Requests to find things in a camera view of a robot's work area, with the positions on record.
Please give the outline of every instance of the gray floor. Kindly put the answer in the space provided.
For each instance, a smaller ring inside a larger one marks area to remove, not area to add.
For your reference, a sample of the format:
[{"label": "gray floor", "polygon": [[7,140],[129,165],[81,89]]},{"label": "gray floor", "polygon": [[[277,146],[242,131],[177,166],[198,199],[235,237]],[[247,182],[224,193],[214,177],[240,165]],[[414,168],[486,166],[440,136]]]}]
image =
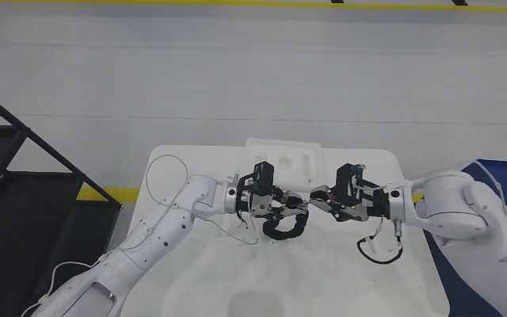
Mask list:
[{"label": "gray floor", "polygon": [[[160,144],[507,159],[503,13],[0,4],[0,104],[103,186]],[[27,146],[18,169],[59,170]]]}]

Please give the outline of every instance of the white robotic arm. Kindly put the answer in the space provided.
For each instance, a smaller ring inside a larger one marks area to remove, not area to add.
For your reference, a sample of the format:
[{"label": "white robotic arm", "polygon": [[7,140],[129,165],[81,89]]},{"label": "white robotic arm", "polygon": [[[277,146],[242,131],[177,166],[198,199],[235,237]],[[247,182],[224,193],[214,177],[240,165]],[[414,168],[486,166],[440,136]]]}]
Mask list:
[{"label": "white robotic arm", "polygon": [[[227,190],[220,204],[214,206],[219,185]],[[192,230],[195,218],[235,213],[235,188],[234,183],[217,181],[206,174],[190,176],[177,197],[162,201],[173,201],[170,208],[158,204],[116,249],[41,299],[32,316],[119,316],[134,285]]]},{"label": "white robotic arm", "polygon": [[[416,181],[377,186],[363,179],[364,168],[345,164],[337,170],[336,185],[315,188],[309,202],[273,185],[274,168],[267,162],[258,163],[254,172],[243,178],[235,175],[232,182],[194,174],[176,197],[164,199],[141,219],[116,249],[41,299],[33,316],[119,316],[134,285],[190,232],[194,219],[205,220],[216,214],[236,214],[242,220],[241,212],[248,212],[266,219],[263,232],[273,239],[301,235],[307,223],[308,204],[330,213],[337,222],[387,218],[395,224],[399,245],[394,258],[381,262],[363,252],[360,244],[366,241],[372,244],[376,233],[357,243],[360,252],[378,264],[392,263],[401,256],[402,224],[428,230],[440,236],[443,243],[471,241],[493,233],[499,241],[498,247],[502,252],[505,250],[507,242],[501,231],[501,224],[505,223],[503,203],[487,185],[474,181],[470,175],[445,172]],[[222,186],[224,191],[219,203],[214,205],[217,186]],[[417,208],[412,202],[415,190],[425,195]],[[277,231],[279,221],[288,216],[296,217],[294,229]]]}]

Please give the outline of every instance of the yellow stripe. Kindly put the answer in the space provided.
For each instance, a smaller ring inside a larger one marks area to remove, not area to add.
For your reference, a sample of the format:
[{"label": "yellow stripe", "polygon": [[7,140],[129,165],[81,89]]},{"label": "yellow stripe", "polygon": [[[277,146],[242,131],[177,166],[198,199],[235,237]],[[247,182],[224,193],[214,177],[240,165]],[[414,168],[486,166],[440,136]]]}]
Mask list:
[{"label": "yellow stripe", "polygon": [[425,11],[481,11],[507,12],[507,6],[454,6],[454,5],[409,5],[389,3],[318,3],[318,2],[268,2],[242,0],[0,0],[8,3],[88,3],[115,5],[187,5],[187,6],[266,6],[311,9],[363,9],[363,10],[425,10]]},{"label": "yellow stripe", "polygon": [[420,201],[421,199],[423,199],[424,197],[425,197],[425,195],[423,195],[421,193],[416,193],[416,194],[412,195],[412,202],[415,204],[418,201]]},{"label": "yellow stripe", "polygon": [[[104,190],[122,204],[135,203],[139,196],[139,189],[105,187]],[[100,193],[97,193],[95,189],[83,187],[79,192],[78,201],[106,201],[106,199]]]}]

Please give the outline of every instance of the white table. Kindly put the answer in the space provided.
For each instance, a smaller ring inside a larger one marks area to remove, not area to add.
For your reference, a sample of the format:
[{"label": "white table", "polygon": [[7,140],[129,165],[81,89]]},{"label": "white table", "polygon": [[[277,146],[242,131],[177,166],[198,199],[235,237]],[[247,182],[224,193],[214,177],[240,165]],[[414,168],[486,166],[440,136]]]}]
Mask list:
[{"label": "white table", "polygon": [[[172,154],[191,171],[233,175],[242,151],[244,147],[168,145],[155,148],[150,162]],[[322,157],[328,185],[346,162],[366,164],[364,177],[377,184],[403,179],[389,151],[322,149]],[[175,160],[161,158],[151,168],[150,188],[162,198],[175,193],[184,179]],[[130,230],[154,206],[143,183]],[[254,239],[252,231],[238,228],[235,216],[214,220],[234,235]],[[360,255],[356,241],[372,234],[378,220],[337,223],[311,206],[305,232],[283,242],[264,236],[263,220],[255,221],[260,241],[247,246],[196,220],[186,240],[134,287],[122,316],[448,316],[447,297],[417,228],[404,227],[400,260],[376,265]],[[280,229],[292,225],[293,220],[283,220]],[[386,246],[393,240],[389,222],[378,237],[382,239]]]}]

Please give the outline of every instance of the wire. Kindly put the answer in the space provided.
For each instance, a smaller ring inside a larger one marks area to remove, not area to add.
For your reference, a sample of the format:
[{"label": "wire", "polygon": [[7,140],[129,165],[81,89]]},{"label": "wire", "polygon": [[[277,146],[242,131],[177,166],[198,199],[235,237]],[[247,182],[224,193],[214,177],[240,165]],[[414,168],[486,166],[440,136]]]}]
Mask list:
[{"label": "wire", "polygon": [[30,307],[26,308],[26,309],[25,309],[25,311],[23,311],[23,313],[21,314],[21,317],[25,317],[26,313],[27,313],[27,312],[29,312],[29,311],[30,311],[30,309],[34,308],[34,307],[35,307],[35,306],[37,306],[37,305],[40,305],[40,303],[39,303],[39,302],[37,302],[37,303],[35,303],[34,305],[32,305],[32,306],[30,306]]},{"label": "wire", "polygon": [[[159,159],[161,158],[165,158],[165,157],[168,157],[168,158],[173,158],[173,159],[176,159],[178,162],[180,162],[182,164],[182,166],[185,168],[185,181],[183,182],[183,184],[181,185],[180,189],[177,191],[176,195],[174,195],[173,199],[171,200],[171,202],[169,204],[164,204],[162,203],[161,201],[157,200],[154,196],[153,196],[153,193],[151,192],[150,190],[150,182],[148,181],[148,175],[150,174],[150,169],[151,167],[153,166],[153,164],[155,162],[157,162]],[[187,184],[187,182],[189,181],[189,168],[187,167],[187,165],[185,164],[185,162],[183,162],[183,160],[181,158],[178,158],[176,155],[171,155],[171,154],[164,154],[164,155],[159,155],[157,156],[153,161],[151,161],[151,163],[148,165],[147,167],[147,170],[146,170],[146,177],[145,177],[145,183],[146,183],[146,190],[148,192],[148,194],[150,195],[151,199],[156,202],[157,204],[161,204],[162,206],[166,206],[167,209],[164,211],[164,213],[160,216],[160,218],[158,218],[157,222],[153,225],[153,227],[156,227],[157,224],[160,222],[160,220],[167,214],[167,212],[173,207],[173,204],[174,204],[174,201],[176,200],[176,198],[178,196],[180,196],[180,193],[183,191],[183,188],[185,187],[185,185]],[[122,250],[122,251],[127,251],[127,250],[133,250],[135,249],[136,247],[140,246],[141,244],[143,244],[147,239],[148,239],[148,236],[150,236],[154,231],[151,231],[150,233],[148,233],[147,235],[144,235],[144,238],[143,240],[141,240],[140,243],[137,243],[135,246],[130,246],[128,248],[121,248],[118,246],[118,249]]]},{"label": "wire", "polygon": [[219,224],[217,224],[215,221],[213,221],[211,219],[201,218],[197,213],[195,213],[195,212],[193,212],[191,210],[187,210],[187,211],[191,212],[194,216],[196,216],[197,218],[199,218],[199,219],[201,219],[203,221],[213,223],[214,225],[216,225],[218,227],[218,229],[220,229],[223,233],[225,233],[226,235],[230,236],[231,238],[236,239],[236,240],[238,240],[241,243],[248,244],[249,246],[255,246],[259,242],[259,238],[257,237],[257,230],[255,229],[255,222],[254,222],[254,218],[252,217],[252,209],[250,207],[250,200],[248,200],[246,202],[246,204],[248,205],[248,215],[250,216],[250,222],[252,223],[253,233],[255,234],[255,241],[252,242],[252,243],[249,243],[248,241],[245,241],[243,239],[240,239],[238,237],[233,236],[232,234],[230,234],[229,232],[227,232],[225,229],[223,229],[222,227],[220,227]]},{"label": "wire", "polygon": [[376,228],[375,233],[373,234],[373,238],[375,238],[381,231],[383,225],[383,217],[380,217],[379,226]]},{"label": "wire", "polygon": [[[181,186],[180,190],[178,190],[178,192],[176,193],[176,195],[174,196],[174,198],[172,199],[172,201],[170,202],[170,204],[163,204],[161,201],[157,200],[154,196],[153,196],[153,193],[151,192],[150,190],[150,184],[149,184],[149,181],[148,181],[148,175],[150,173],[150,169],[151,169],[151,166],[153,165],[153,163],[155,163],[155,161],[157,161],[158,159],[160,158],[163,158],[163,157],[171,157],[173,159],[176,159],[178,160],[182,165],[183,167],[185,168],[185,182],[183,183],[183,185]],[[146,183],[146,189],[147,189],[147,192],[148,194],[150,195],[151,199],[156,202],[157,204],[161,204],[163,206],[166,206],[167,209],[164,211],[163,215],[158,219],[158,221],[155,223],[155,226],[157,226],[158,222],[163,218],[163,216],[166,215],[166,213],[173,207],[173,203],[174,201],[176,200],[176,198],[180,195],[180,193],[183,191],[183,188],[185,187],[185,185],[187,184],[189,180],[189,168],[187,167],[187,165],[185,164],[185,162],[183,162],[183,160],[181,160],[180,158],[178,158],[176,155],[171,155],[171,154],[165,154],[165,155],[160,155],[158,156],[157,158],[155,158],[153,161],[151,161],[151,163],[148,165],[147,167],[147,171],[146,171],[146,178],[145,178],[145,183]],[[257,233],[257,231],[255,230],[255,223],[254,223],[254,218],[252,217],[252,213],[251,213],[251,210],[250,210],[250,201],[247,202],[248,204],[248,214],[250,215],[250,221],[252,222],[252,227],[253,227],[253,232],[254,234]],[[247,241],[244,241],[238,237],[235,237],[233,235],[231,235],[229,232],[225,231],[222,227],[220,227],[220,225],[218,225],[214,220],[210,220],[210,219],[205,219],[205,218],[202,218],[199,214],[197,214],[196,212],[194,212],[193,210],[188,210],[188,209],[185,209],[187,212],[190,212],[192,213],[196,218],[200,219],[200,220],[203,220],[203,221],[206,221],[206,222],[210,222],[210,223],[213,223],[214,225],[216,225],[218,227],[218,229],[220,229],[221,231],[223,231],[226,235],[229,235],[231,238],[233,239],[236,239],[242,243],[245,243],[245,244],[248,244],[249,246],[253,246],[255,244],[257,244],[259,242],[259,238],[255,237],[255,242],[253,243],[249,243]],[[146,241],[148,235],[145,235],[144,236],[144,239],[141,240],[140,243],[136,244],[135,246],[131,246],[129,248],[120,248],[121,250],[132,250],[132,249],[135,249],[136,247],[140,246],[141,244],[144,243],[144,241]]]},{"label": "wire", "polygon": [[498,192],[500,193],[500,199],[501,199],[502,207],[504,209],[504,214],[507,216],[507,206],[505,205],[504,191],[501,188],[500,182],[498,182],[497,179],[492,175],[492,173],[490,173],[488,171],[488,169],[485,168],[484,165],[481,162],[479,162],[477,159],[475,161],[473,161],[473,162],[477,166],[479,166],[484,171],[484,173],[486,173],[486,175],[488,175],[488,177],[491,179],[491,181],[494,183],[494,186],[497,188]]},{"label": "wire", "polygon": [[[150,174],[150,169],[151,169],[151,166],[157,162],[159,159],[161,158],[165,158],[165,157],[168,157],[168,158],[173,158],[173,159],[176,159],[178,160],[182,165],[183,167],[185,168],[185,181],[183,182],[183,185],[181,185],[180,187],[180,190],[177,191],[177,194],[174,196],[174,198],[172,199],[171,203],[170,204],[164,204],[162,203],[161,201],[158,201],[154,196],[153,194],[151,193],[151,190],[150,190],[150,182],[148,181],[148,175]],[[189,181],[189,168],[187,167],[187,165],[185,164],[185,162],[183,162],[183,160],[181,160],[181,158],[178,158],[176,155],[171,155],[171,154],[164,154],[164,155],[160,155],[158,157],[156,157],[153,161],[151,161],[150,165],[148,165],[148,168],[146,170],[146,178],[145,178],[145,183],[146,183],[146,190],[148,192],[148,194],[150,195],[151,199],[156,202],[157,204],[161,204],[162,206],[166,206],[166,207],[169,207],[171,208],[173,206],[173,202],[176,200],[176,198],[178,197],[178,195],[181,193],[181,191],[183,190],[183,188],[185,187],[187,181]]]},{"label": "wire", "polygon": [[35,306],[37,305],[40,305],[41,304],[41,301],[48,297],[49,295],[51,295],[51,292],[53,291],[53,287],[55,287],[55,274],[56,274],[56,270],[62,266],[62,265],[66,265],[66,264],[75,264],[75,265],[82,265],[82,266],[85,266],[87,267],[88,269],[91,269],[93,268],[95,265],[97,265],[98,263],[100,262],[100,259],[97,260],[95,263],[93,263],[92,265],[88,265],[86,263],[81,263],[81,262],[74,262],[74,261],[68,261],[68,262],[62,262],[60,264],[58,264],[57,266],[55,266],[55,268],[53,269],[53,273],[51,275],[51,284],[49,286],[49,290],[47,293],[45,293],[44,295],[42,295],[41,298],[39,298],[39,300],[32,306],[28,307],[25,309],[25,311],[23,311],[23,313],[21,314],[21,317],[24,317],[26,315],[27,312],[29,312],[32,308],[34,308]]}]

